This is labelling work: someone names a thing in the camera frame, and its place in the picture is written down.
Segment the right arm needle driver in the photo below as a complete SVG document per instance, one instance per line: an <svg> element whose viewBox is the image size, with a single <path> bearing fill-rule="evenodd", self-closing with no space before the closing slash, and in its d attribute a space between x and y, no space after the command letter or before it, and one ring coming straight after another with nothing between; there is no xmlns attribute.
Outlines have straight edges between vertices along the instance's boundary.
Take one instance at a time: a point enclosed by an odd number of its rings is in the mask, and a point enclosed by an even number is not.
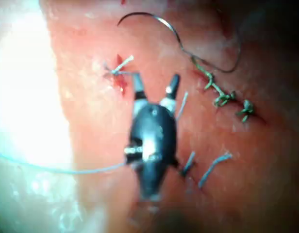
<svg viewBox="0 0 299 233"><path fill-rule="evenodd" d="M125 164L134 169L142 201L159 201L160 190L170 166L177 167L177 122L159 104L146 104L133 119Z"/></svg>

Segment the right arm needle driver jaw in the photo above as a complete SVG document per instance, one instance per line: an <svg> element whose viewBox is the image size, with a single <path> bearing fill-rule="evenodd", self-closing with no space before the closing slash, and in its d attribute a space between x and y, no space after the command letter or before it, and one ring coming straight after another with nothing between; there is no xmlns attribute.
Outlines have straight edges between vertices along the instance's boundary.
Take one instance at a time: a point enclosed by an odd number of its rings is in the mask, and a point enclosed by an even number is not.
<svg viewBox="0 0 299 233"><path fill-rule="evenodd" d="M148 102L145 94L144 85L139 73L133 74L133 89L134 89L134 108L140 108Z"/></svg>
<svg viewBox="0 0 299 233"><path fill-rule="evenodd" d="M166 87L166 95L160 101L160 105L168 109L172 114L176 110L176 96L180 86L181 77L179 74L174 74L169 85Z"/></svg>

